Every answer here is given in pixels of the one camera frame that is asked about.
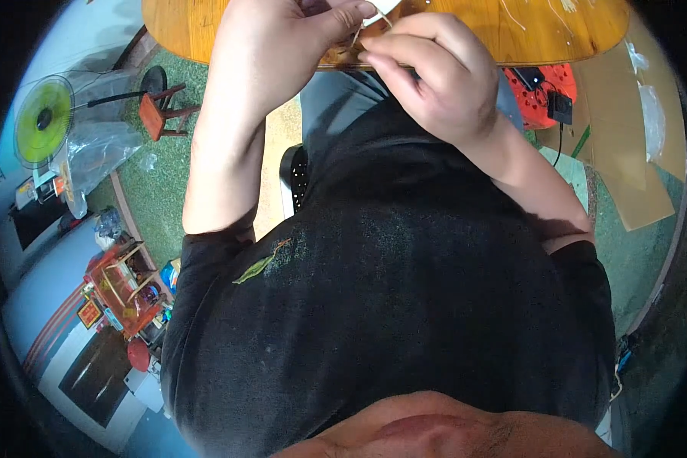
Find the floor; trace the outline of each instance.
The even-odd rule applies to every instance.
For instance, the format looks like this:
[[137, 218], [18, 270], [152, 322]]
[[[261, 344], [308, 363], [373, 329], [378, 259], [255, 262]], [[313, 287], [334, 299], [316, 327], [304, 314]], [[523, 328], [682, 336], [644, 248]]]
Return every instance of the floor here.
[[[165, 68], [169, 86], [181, 82], [187, 85], [174, 99], [174, 108], [201, 103], [207, 66], [181, 60], [165, 50], [161, 50], [148, 66], [153, 65]], [[142, 238], [155, 263], [163, 266], [179, 255], [184, 234], [181, 212], [188, 176], [190, 137], [164, 137], [159, 142], [150, 142], [136, 112], [137, 102], [132, 101], [127, 107], [126, 120], [144, 133], [146, 142], [118, 169], [118, 173]], [[195, 125], [195, 116], [187, 123], [189, 132]], [[260, 205], [255, 220], [257, 237], [266, 234], [283, 219], [277, 170], [287, 147], [300, 141], [300, 105], [293, 99], [267, 119]], [[546, 148], [541, 152], [548, 160], [554, 160], [556, 155]], [[153, 163], [152, 168], [148, 167], [149, 163]], [[586, 209], [590, 207], [595, 213], [598, 258], [604, 263], [610, 280], [616, 333], [621, 335], [654, 286], [667, 256], [676, 216], [627, 232], [597, 175], [588, 174], [590, 179], [586, 179], [582, 163], [566, 156], [560, 158], [557, 169], [573, 186]], [[683, 184], [663, 171], [660, 175], [675, 209], [678, 209]], [[592, 188], [589, 186], [591, 180], [594, 180]], [[116, 205], [109, 179], [89, 195], [88, 202], [93, 211]], [[195, 456], [171, 421], [162, 414], [148, 411], [132, 434], [123, 456], [153, 455]]]

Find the cardboard box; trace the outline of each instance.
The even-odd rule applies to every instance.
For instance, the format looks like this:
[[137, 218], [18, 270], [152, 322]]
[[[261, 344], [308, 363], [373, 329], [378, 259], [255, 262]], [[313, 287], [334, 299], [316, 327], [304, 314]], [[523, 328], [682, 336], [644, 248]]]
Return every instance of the cardboard box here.
[[[649, 61], [634, 67], [626, 40]], [[573, 125], [563, 130], [562, 153], [592, 166], [613, 197], [626, 230], [674, 214], [671, 199], [653, 165], [646, 163], [639, 84], [653, 86], [666, 118], [664, 147], [656, 165], [684, 181], [687, 149], [676, 81], [659, 45], [632, 16], [626, 40], [590, 60], [572, 64], [578, 88]], [[539, 143], [558, 149], [558, 127], [536, 131]]]

